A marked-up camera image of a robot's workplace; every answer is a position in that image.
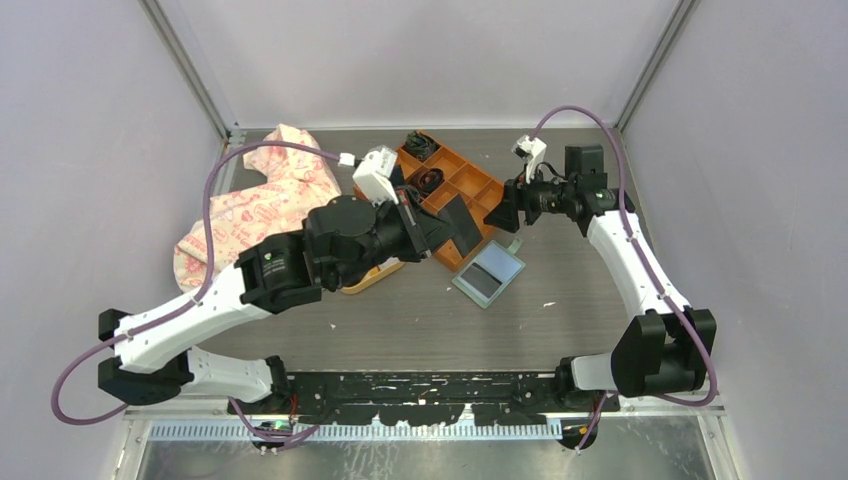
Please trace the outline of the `black credit card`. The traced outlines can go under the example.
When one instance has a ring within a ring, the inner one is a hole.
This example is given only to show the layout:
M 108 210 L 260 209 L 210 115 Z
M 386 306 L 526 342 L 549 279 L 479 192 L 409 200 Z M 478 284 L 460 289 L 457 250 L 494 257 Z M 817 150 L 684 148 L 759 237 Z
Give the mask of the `black credit card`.
M 483 235 L 461 196 L 454 196 L 438 212 L 438 216 L 453 226 L 451 240 L 461 257 L 468 256 L 483 241 Z

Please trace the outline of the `green card holder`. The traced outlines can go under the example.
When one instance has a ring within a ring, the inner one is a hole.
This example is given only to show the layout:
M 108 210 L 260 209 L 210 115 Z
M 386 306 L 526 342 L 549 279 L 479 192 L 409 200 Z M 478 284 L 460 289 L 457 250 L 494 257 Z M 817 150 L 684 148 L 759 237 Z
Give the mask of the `green card holder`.
M 525 268 L 516 255 L 522 240 L 508 246 L 490 241 L 452 279 L 452 284 L 481 309 L 487 309 Z

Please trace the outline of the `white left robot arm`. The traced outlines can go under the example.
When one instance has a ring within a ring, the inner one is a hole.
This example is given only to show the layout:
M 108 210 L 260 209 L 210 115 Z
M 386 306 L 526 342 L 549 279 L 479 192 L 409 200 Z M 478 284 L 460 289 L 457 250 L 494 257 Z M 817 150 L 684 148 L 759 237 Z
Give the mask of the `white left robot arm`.
M 101 313 L 101 340 L 112 357 L 98 387 L 122 402 L 152 405 L 181 394 L 232 397 L 269 413 L 292 397 L 280 357 L 239 360 L 199 343 L 231 328 L 320 301 L 358 283 L 389 259 L 417 263 L 455 233 L 404 190 L 379 205 L 343 195 L 308 212 L 299 230 L 271 235 L 241 252 L 206 287 L 138 314 Z

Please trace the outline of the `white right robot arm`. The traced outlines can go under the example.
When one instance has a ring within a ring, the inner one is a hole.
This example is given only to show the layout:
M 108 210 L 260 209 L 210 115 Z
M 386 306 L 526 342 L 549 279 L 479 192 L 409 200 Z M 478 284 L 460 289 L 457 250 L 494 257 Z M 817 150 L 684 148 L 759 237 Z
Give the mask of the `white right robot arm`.
M 544 213 L 566 215 L 603 259 L 631 318 L 610 352 L 562 359 L 554 386 L 558 403 L 577 411 L 595 391 L 670 397 L 701 389 L 710 374 L 715 318 L 693 308 L 664 273 L 630 198 L 608 185 L 602 147 L 566 147 L 564 171 L 550 179 L 539 171 L 542 140 L 523 136 L 513 151 L 524 171 L 505 182 L 485 224 L 514 233 Z

